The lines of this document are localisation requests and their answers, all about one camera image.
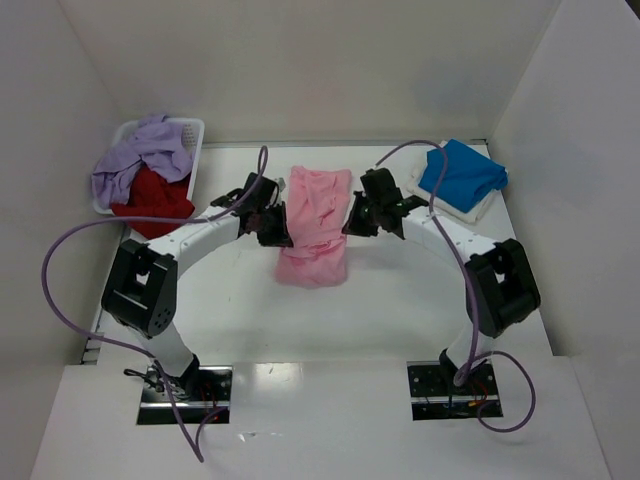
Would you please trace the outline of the pink t shirt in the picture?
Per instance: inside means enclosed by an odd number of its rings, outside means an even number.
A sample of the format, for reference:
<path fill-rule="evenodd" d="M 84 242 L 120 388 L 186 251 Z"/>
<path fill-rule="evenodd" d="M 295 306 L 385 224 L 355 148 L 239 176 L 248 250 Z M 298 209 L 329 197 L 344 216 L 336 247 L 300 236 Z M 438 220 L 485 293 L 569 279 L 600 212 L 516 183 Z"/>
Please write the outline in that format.
<path fill-rule="evenodd" d="M 351 182 L 348 169 L 291 169 L 286 223 L 293 245 L 280 250 L 275 267 L 278 283 L 314 289 L 346 280 L 347 237 L 342 227 Z"/>

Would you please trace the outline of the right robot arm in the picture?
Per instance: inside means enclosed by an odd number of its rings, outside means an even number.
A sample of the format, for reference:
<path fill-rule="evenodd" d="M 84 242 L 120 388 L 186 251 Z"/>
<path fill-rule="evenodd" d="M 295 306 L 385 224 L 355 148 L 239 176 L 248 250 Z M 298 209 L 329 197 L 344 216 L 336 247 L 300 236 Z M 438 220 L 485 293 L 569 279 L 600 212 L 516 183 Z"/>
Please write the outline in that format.
<path fill-rule="evenodd" d="M 470 324 L 440 355 L 452 381 L 460 386 L 493 341 L 524 321 L 541 304 L 541 296 L 523 245 L 479 235 L 442 216 L 424 199 L 403 197 L 391 172 L 370 169 L 360 177 L 363 189 L 342 233 L 375 237 L 383 230 L 423 247 L 460 271 Z"/>

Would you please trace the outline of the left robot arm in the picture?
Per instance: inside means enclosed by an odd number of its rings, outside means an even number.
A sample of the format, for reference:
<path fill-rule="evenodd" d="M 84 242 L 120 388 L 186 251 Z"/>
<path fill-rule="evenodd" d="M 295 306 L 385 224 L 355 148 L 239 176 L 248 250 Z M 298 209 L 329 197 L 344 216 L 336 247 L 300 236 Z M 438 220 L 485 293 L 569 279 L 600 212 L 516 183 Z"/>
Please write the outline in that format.
<path fill-rule="evenodd" d="M 216 249 L 254 233 L 263 247 L 291 247 L 281 192 L 284 180 L 249 174 L 245 185 L 210 203 L 201 215 L 161 237 L 129 239 L 116 252 L 101 306 L 134 332 L 174 389 L 189 395 L 201 383 L 197 356 L 173 323 L 178 280 Z"/>

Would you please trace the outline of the blue folded t shirt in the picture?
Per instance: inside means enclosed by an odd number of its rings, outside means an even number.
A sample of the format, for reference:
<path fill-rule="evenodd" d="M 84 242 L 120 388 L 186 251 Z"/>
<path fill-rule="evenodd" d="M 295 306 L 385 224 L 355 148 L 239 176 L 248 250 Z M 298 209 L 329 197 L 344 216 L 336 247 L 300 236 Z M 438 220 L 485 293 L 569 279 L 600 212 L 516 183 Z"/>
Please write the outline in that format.
<path fill-rule="evenodd" d="M 508 173 L 504 166 L 451 139 L 444 147 L 427 152 L 426 168 L 419 176 L 418 187 L 428 194 L 433 192 L 441 176 L 443 152 L 448 162 L 436 197 L 454 209 L 469 213 L 491 192 L 507 186 Z"/>

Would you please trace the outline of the white folded t shirt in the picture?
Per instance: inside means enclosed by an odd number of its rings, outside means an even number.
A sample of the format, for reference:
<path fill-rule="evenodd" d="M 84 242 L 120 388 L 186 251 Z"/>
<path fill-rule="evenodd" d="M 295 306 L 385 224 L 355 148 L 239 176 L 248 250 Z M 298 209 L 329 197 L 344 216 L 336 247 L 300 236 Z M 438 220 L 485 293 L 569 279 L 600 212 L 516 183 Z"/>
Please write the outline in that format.
<path fill-rule="evenodd" d="M 426 168 L 426 160 L 423 163 L 416 164 L 410 173 L 409 180 L 406 183 L 405 188 L 410 194 L 416 195 L 424 200 L 429 201 L 432 193 L 428 194 L 426 191 L 418 187 L 419 176 L 424 172 L 425 168 Z M 457 219 L 461 220 L 464 223 L 475 224 L 484 215 L 493 197 L 500 191 L 501 190 L 491 192 L 483 201 L 481 201 L 469 213 L 462 213 L 454 209 L 443 200 L 438 199 L 436 195 L 435 195 L 435 201 L 434 201 L 434 208 L 444 211 L 449 215 L 456 217 Z"/>

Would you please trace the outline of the red t shirt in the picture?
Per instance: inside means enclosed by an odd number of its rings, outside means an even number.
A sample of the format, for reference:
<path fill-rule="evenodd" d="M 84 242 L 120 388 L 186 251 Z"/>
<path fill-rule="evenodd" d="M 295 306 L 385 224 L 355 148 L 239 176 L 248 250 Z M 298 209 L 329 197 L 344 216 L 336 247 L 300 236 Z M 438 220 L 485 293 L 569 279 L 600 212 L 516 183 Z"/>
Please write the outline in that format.
<path fill-rule="evenodd" d="M 130 187 L 126 203 L 112 203 L 111 210 L 120 217 L 189 218 L 195 211 L 187 198 L 190 175 L 169 183 L 164 177 L 142 167 Z"/>

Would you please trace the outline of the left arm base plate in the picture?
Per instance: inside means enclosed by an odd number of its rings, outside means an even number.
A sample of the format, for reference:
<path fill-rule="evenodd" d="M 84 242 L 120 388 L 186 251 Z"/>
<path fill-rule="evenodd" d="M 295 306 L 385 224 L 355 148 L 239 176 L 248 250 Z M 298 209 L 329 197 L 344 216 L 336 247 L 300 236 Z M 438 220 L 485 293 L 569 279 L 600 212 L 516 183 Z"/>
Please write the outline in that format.
<path fill-rule="evenodd" d="M 127 377 L 143 382 L 138 409 L 137 424 L 176 425 L 169 395 L 159 373 L 154 367 L 145 372 L 124 369 Z M 191 393 L 174 390 L 178 412 L 186 425 L 208 423 L 228 424 L 233 370 L 229 366 L 204 366 L 200 368 L 200 384 Z"/>

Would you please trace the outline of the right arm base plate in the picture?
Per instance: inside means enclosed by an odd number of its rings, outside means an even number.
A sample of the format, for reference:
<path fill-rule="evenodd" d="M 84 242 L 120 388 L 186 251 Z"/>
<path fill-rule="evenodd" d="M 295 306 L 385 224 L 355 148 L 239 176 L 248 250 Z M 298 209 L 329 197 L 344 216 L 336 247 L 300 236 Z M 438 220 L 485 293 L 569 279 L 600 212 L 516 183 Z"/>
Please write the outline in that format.
<path fill-rule="evenodd" d="M 493 367 L 483 361 L 462 387 L 455 387 L 438 362 L 407 364 L 414 421 L 500 418 L 503 411 Z"/>

